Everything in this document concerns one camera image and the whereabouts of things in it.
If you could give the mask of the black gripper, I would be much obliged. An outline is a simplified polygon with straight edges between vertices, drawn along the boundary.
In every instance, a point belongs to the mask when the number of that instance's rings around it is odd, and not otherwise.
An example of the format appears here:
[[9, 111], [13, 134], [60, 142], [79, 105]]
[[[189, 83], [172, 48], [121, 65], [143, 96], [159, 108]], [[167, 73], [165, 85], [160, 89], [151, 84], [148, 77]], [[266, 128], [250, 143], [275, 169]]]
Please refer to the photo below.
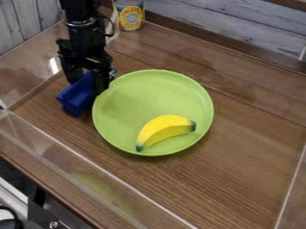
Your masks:
[[[95, 69], [99, 64], [109, 64], [111, 56], [105, 51], [107, 38], [113, 33], [105, 33], [104, 19], [88, 18], [84, 21], [67, 21], [68, 38], [57, 38], [57, 55], [61, 62], [65, 79], [71, 84], [83, 77], [83, 68]], [[108, 88], [109, 68], [95, 69], [93, 89], [100, 95]]]

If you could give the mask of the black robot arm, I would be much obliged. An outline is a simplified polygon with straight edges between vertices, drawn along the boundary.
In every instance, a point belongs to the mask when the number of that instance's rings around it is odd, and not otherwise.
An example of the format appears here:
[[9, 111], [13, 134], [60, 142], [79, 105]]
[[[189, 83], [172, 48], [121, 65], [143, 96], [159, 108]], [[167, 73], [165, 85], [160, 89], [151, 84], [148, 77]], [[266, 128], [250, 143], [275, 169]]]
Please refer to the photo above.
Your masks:
[[68, 39], [59, 38], [57, 55], [71, 84], [83, 78], [83, 69], [93, 74], [92, 90], [97, 96], [109, 84], [112, 57], [105, 51], [115, 24], [99, 11], [97, 0], [60, 0]]

